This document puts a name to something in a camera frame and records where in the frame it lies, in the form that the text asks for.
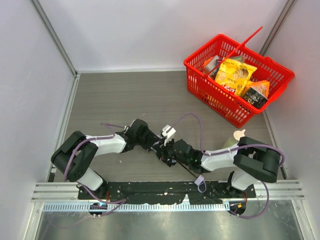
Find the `pale yellow bottle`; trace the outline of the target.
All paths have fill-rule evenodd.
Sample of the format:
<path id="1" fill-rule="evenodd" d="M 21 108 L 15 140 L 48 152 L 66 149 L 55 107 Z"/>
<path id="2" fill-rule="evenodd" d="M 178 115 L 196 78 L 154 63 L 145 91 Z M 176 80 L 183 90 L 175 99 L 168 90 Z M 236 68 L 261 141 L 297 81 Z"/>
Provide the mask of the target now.
<path id="1" fill-rule="evenodd" d="M 237 144 L 240 141 L 240 138 L 245 136 L 245 132 L 245 129 L 234 131 L 233 134 L 224 142 L 222 147 L 229 148 Z"/>

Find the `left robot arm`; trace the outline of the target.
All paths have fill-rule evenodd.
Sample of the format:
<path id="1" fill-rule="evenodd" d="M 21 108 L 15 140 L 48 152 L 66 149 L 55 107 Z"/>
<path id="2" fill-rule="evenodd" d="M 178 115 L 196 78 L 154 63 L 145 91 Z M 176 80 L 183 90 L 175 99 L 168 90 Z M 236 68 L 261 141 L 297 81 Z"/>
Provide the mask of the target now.
<path id="1" fill-rule="evenodd" d="M 107 193 L 108 184 L 90 169 L 93 159 L 100 155 L 125 153 L 136 146 L 150 151 L 160 139 L 141 119 L 111 135 L 90 136 L 75 131 L 54 152 L 51 163 L 63 173 L 65 180 L 82 184 L 85 191 L 102 198 Z"/>

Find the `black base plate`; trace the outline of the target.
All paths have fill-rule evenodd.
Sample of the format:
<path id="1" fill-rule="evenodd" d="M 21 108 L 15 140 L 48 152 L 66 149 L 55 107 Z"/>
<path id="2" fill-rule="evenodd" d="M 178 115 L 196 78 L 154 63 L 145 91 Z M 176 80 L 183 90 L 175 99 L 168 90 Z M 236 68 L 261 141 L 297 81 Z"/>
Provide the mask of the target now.
<path id="1" fill-rule="evenodd" d="M 242 192 L 229 189 L 224 181 L 206 181 L 205 184 L 198 188 L 192 181 L 109 181 L 102 184 L 101 190 L 92 193 L 103 201 L 124 201 L 131 205 L 179 205 L 185 197 L 191 205 L 220 204 L 223 199 L 256 197 L 253 185 Z"/>

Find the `black and orange snack bag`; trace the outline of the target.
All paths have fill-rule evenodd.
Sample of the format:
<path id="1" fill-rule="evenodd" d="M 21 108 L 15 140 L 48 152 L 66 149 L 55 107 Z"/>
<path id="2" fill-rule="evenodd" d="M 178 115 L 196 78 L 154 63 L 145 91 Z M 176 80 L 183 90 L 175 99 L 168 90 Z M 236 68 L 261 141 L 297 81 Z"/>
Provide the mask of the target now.
<path id="1" fill-rule="evenodd" d="M 270 83 L 267 80 L 248 81 L 241 97 L 256 109 L 261 109 L 268 101 Z"/>

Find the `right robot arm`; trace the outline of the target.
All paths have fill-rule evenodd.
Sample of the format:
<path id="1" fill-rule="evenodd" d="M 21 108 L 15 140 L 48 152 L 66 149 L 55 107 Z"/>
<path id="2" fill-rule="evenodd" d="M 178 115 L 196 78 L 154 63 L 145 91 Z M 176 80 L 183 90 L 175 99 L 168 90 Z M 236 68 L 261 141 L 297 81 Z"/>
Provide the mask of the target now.
<path id="1" fill-rule="evenodd" d="M 178 163 L 199 175 L 236 168 L 228 177 L 229 192 L 243 192 L 256 182 L 276 183 L 279 167 L 285 161 L 278 148 L 247 136 L 229 147 L 213 151 L 195 149 L 182 139 L 167 144 L 162 139 L 151 149 L 168 166 Z"/>

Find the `orange snack packet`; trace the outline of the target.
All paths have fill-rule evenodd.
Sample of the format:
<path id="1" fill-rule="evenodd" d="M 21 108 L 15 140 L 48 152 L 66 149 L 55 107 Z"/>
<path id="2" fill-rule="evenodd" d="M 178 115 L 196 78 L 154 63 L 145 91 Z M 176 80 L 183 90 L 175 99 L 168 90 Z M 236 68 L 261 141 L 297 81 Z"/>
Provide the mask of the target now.
<path id="1" fill-rule="evenodd" d="M 217 72 L 217 69 L 214 70 L 214 68 L 217 65 L 217 61 L 220 59 L 218 55 L 215 55 L 209 59 L 207 59 L 203 64 L 202 64 L 202 72 L 204 74 L 208 74 L 210 77 L 213 77 L 215 73 Z"/>

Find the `yellow chips bag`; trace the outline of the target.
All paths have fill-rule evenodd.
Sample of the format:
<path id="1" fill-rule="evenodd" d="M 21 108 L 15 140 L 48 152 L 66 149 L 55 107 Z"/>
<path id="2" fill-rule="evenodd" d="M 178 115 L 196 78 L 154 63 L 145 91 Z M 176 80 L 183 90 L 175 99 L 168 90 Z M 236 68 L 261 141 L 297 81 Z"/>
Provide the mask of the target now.
<path id="1" fill-rule="evenodd" d="M 253 65 L 227 58 L 220 64 L 215 82 L 235 96 L 241 96 L 246 84 L 257 69 Z"/>

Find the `lavender folding umbrella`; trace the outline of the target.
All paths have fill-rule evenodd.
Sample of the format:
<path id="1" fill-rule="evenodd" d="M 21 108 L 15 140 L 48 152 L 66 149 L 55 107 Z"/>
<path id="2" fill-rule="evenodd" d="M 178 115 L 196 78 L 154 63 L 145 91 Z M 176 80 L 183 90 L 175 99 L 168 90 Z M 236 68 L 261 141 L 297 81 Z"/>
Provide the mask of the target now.
<path id="1" fill-rule="evenodd" d="M 158 142 L 164 143 L 164 139 L 159 140 Z M 154 152 L 155 144 L 151 147 L 151 150 Z M 203 157 L 202 152 L 194 149 L 182 139 L 174 141 L 173 149 L 175 151 L 176 164 L 179 164 L 194 177 L 194 184 L 197 186 L 197 190 L 200 193 L 204 193 L 207 190 L 207 185 L 202 174 L 208 173 L 208 171 L 201 166 L 200 160 Z"/>

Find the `red plastic shopping basket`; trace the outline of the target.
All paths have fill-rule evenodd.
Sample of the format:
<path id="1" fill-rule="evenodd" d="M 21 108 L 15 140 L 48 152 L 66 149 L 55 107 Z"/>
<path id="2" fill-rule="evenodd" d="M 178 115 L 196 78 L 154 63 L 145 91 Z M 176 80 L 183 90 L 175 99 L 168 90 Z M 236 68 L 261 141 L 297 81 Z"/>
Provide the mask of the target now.
<path id="1" fill-rule="evenodd" d="M 270 83 L 268 101 L 260 109 L 243 98 L 234 96 L 203 73 L 203 63 L 215 55 L 245 57 L 246 63 L 257 68 L 251 80 L 266 80 Z M 253 116 L 261 114 L 277 100 L 295 76 L 291 70 L 270 57 L 264 57 L 224 34 L 216 35 L 188 56 L 183 63 L 186 67 L 187 90 L 237 128 L 243 127 Z"/>

